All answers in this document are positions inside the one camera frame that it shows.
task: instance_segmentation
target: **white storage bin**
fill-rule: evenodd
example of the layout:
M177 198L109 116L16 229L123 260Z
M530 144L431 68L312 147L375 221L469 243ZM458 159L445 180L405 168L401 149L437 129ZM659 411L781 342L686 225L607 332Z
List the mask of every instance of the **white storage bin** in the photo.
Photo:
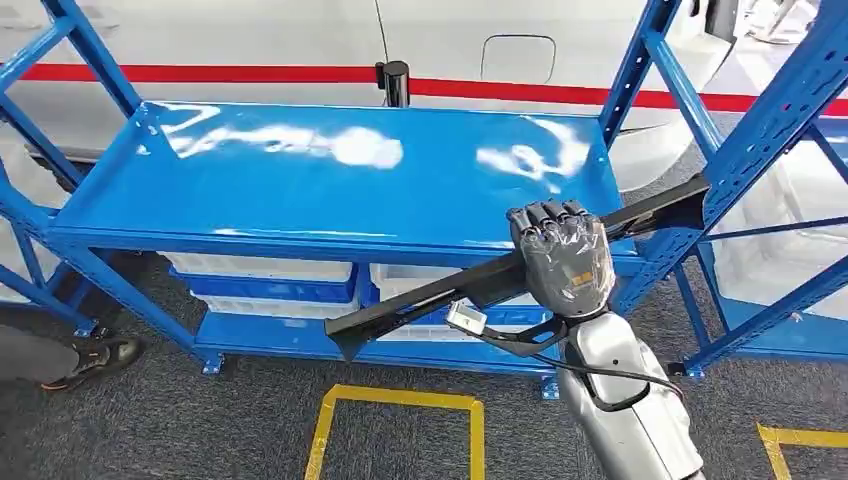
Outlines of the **white storage bin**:
M515 333L530 328L529 325L497 325L501 332ZM377 339L378 342L482 342L447 325L406 325Z
M18 133L8 125L0 127L0 158L9 181L33 203L62 208L68 201L70 194L56 183L53 172L32 159Z
M380 290L382 302L460 271L459 268L451 267L372 263L371 282ZM538 305L538 303L528 293L503 302L501 305Z
M227 277L280 278L319 282L346 282L351 262L293 260L287 258L239 257L199 253L159 252L180 273Z
M209 311L267 317L309 318L324 320L359 310L359 297L350 303L298 302L251 297L217 297L194 295L209 306Z
M22 140L8 125L0 127L0 158L9 181L25 197L45 207L61 208L70 196L56 183L53 173L38 165L29 155ZM32 241L42 275L49 280L60 260L40 243ZM32 281L8 220L0 217L0 264ZM27 303L30 300L6 285L0 284L0 301Z
M803 141L742 197L713 233L844 216L848 186L817 145ZM722 296L771 305L848 254L848 226L712 242ZM848 289L807 312L848 320Z

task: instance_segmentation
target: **trouser leg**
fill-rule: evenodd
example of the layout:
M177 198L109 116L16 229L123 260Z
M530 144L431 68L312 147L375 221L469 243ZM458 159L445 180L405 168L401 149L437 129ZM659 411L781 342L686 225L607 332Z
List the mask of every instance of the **trouser leg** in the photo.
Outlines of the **trouser leg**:
M74 349L0 325L0 380L52 383L71 375L79 362Z

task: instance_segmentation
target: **black cable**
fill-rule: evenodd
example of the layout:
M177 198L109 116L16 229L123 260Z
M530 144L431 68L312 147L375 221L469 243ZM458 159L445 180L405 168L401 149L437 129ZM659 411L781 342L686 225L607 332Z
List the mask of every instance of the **black cable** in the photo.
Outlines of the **black cable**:
M606 369L606 368L584 367L584 366L581 366L581 365L572 365L570 363L565 363L565 362L560 361L560 360L554 360L551 357L546 357L546 356L539 354L539 353L531 355L531 357L535 358L536 360L539 360L540 362L547 363L548 365L551 365L551 366L554 366L554 367L557 367L557 368L564 368L566 370L571 370L573 372L591 373L591 374L594 374L594 375L608 375L610 377L632 378L633 380L643 380L645 382L656 383L657 385L662 385L663 387L671 389L671 391L673 391L674 394L677 395L678 398L680 398L681 401L683 401L683 390L681 390L680 387L669 382L668 380L663 380L662 378L659 378L659 377L652 377L650 375L645 375L645 374L642 374L642 373L625 372L623 370L609 370L609 369Z

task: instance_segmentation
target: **person's leg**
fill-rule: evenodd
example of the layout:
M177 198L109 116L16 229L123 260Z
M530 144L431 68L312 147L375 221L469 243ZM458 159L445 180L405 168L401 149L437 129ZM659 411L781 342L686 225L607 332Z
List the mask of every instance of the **person's leg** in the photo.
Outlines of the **person's leg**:
M120 370L140 354L141 342L134 338L100 339L70 348L0 325L0 380L32 380L47 391L68 390L99 374Z
M0 380L52 383L70 377L78 364L73 348L0 325Z

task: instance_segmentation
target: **plastic wrap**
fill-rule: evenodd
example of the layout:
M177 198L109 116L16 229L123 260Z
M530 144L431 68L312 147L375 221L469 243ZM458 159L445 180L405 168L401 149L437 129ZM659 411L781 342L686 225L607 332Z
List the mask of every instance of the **plastic wrap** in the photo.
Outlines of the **plastic wrap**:
M589 315L609 298L615 272L604 225L587 214L548 218L521 234L530 293L554 313Z

